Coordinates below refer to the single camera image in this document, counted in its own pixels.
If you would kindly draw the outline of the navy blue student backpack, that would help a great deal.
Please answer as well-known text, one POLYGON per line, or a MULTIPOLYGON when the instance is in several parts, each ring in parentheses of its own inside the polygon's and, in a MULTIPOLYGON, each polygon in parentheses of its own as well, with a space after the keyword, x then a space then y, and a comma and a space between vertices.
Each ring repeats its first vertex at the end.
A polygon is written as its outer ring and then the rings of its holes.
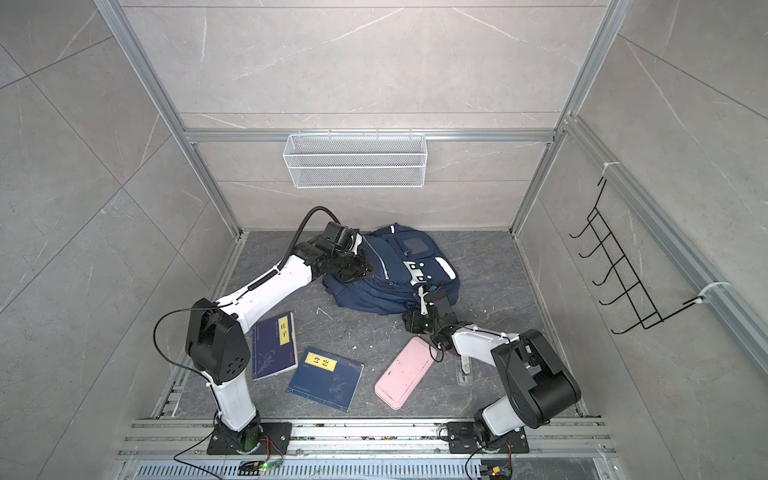
POLYGON ((460 296, 457 270, 426 232, 397 223, 362 236, 359 250, 373 272, 352 282, 327 274, 323 286, 338 306, 378 315, 419 310, 421 298, 443 291, 455 304, 460 296))

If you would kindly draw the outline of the blue book yellow label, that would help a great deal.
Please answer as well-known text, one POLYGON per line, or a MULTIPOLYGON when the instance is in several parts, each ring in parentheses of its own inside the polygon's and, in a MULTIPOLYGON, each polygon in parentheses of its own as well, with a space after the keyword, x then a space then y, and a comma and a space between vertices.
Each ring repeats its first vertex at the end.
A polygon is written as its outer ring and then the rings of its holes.
POLYGON ((364 365, 315 347, 307 347, 286 391, 347 413, 364 365))

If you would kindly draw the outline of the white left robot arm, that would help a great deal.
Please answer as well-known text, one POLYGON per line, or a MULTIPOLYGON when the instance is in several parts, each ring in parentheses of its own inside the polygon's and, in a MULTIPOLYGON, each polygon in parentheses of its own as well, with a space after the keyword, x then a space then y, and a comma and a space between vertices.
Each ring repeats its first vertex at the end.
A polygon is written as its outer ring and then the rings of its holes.
POLYGON ((216 301, 203 298, 190 310, 185 350, 215 399, 214 434, 242 454, 256 450, 262 439, 246 380, 252 358, 246 334, 274 306, 326 274, 354 282, 373 273, 358 231, 331 221, 307 241, 299 240, 301 232, 266 273, 216 301))

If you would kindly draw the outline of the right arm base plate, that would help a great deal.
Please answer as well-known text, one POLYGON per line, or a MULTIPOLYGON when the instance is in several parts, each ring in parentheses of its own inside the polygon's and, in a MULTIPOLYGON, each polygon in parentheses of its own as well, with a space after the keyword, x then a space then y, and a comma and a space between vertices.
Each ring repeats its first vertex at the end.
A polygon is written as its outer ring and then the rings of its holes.
POLYGON ((530 451, 523 427, 495 435, 480 422, 454 421, 439 429, 438 438, 448 443, 452 454, 469 454, 480 448, 491 453, 524 454, 530 451))

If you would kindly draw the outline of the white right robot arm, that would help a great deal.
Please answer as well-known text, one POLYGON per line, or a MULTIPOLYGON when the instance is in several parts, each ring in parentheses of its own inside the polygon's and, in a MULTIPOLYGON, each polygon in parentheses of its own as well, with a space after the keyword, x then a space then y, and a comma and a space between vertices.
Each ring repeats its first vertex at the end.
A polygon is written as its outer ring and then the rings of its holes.
POLYGON ((429 337, 428 352, 454 353, 492 365, 505 395, 475 414, 472 436, 489 448, 513 431, 537 429, 575 405, 581 389, 544 335, 507 334, 457 319, 445 292, 418 291, 419 306, 403 315, 406 330, 429 337))

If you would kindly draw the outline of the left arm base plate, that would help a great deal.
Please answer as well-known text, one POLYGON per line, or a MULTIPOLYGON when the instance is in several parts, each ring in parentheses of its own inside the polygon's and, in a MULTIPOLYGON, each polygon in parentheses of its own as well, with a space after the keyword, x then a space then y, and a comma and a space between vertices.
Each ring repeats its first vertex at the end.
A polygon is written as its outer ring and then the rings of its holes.
POLYGON ((256 422, 242 431, 224 423, 214 426, 207 446, 208 455, 282 455, 286 453, 293 425, 290 422, 256 422))

